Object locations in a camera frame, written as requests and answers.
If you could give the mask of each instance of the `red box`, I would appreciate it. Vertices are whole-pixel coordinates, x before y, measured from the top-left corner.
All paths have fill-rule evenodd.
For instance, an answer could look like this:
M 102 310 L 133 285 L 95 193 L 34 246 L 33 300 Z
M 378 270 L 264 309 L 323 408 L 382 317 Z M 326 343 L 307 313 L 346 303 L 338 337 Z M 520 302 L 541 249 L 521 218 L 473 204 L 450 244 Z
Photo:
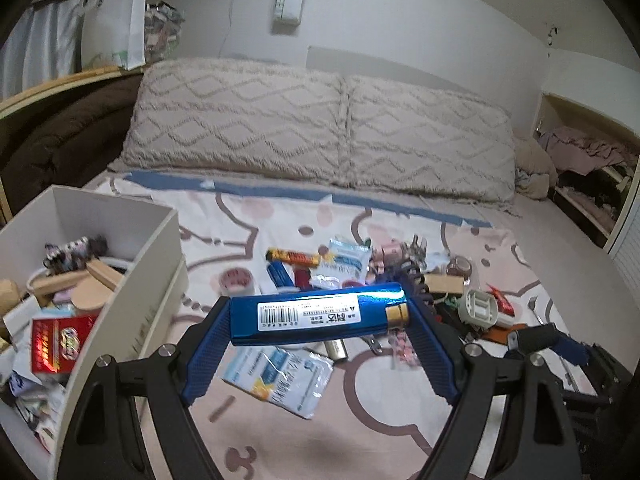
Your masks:
M 71 373 L 98 316 L 34 319 L 31 326 L 31 371 L 60 380 Z

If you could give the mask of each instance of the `electrical cord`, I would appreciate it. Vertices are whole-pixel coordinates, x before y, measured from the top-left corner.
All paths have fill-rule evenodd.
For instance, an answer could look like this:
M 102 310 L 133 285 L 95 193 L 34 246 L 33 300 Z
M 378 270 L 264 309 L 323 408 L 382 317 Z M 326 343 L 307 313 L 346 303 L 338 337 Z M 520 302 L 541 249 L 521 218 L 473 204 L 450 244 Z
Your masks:
M 231 27 L 232 27 L 232 19 L 231 16 L 234 12 L 234 1 L 235 0 L 231 0 L 231 3 L 229 4 L 229 28 L 226 30 L 226 34 L 224 39 L 222 40 L 222 45 L 220 45 L 220 50 L 218 51 L 218 57 L 222 56 L 222 50 L 225 47 L 225 43 L 226 43 L 226 38 L 229 37 L 229 34 L 231 33 Z

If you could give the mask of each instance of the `tape roll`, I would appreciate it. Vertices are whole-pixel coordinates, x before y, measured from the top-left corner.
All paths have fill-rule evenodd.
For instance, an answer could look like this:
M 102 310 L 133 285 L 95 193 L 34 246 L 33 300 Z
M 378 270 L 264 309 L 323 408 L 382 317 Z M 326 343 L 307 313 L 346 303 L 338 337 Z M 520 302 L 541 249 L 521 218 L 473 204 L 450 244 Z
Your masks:
M 449 265 L 447 266 L 447 274 L 449 276 L 462 276 L 465 281 L 471 277 L 473 270 L 471 261 L 464 256 L 452 257 Z
M 252 296 L 254 276 L 249 269 L 233 267 L 220 274 L 220 293 L 223 296 Z

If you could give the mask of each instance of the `brown blanket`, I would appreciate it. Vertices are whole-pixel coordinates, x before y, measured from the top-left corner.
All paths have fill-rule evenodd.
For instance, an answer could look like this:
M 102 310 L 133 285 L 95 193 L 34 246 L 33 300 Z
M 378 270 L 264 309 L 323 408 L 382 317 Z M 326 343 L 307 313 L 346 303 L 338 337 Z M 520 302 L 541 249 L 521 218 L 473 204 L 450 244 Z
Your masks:
M 0 170 L 14 213 L 51 184 L 84 186 L 118 156 L 141 79 L 111 82 L 33 129 Z

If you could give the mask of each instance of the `cable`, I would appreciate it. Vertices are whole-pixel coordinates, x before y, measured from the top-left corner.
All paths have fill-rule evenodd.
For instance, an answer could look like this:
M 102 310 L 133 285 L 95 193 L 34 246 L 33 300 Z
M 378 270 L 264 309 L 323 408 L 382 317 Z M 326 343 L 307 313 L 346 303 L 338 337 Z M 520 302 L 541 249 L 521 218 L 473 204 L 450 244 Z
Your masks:
M 433 304 L 438 304 L 438 303 L 442 303 L 443 301 L 445 301 L 447 298 L 449 297 L 449 293 L 446 292 L 445 295 L 442 298 L 439 298 L 438 300 L 433 300 Z
M 231 3 L 229 4 L 229 28 L 226 30 L 225 39 L 222 40 L 222 45 L 220 45 L 220 50 L 218 51 L 218 57 L 222 55 L 222 50 L 225 47 L 226 38 L 228 38 L 229 34 L 231 33 L 231 26 L 232 26 L 231 15 L 234 12 L 234 1 L 235 0 L 231 0 Z

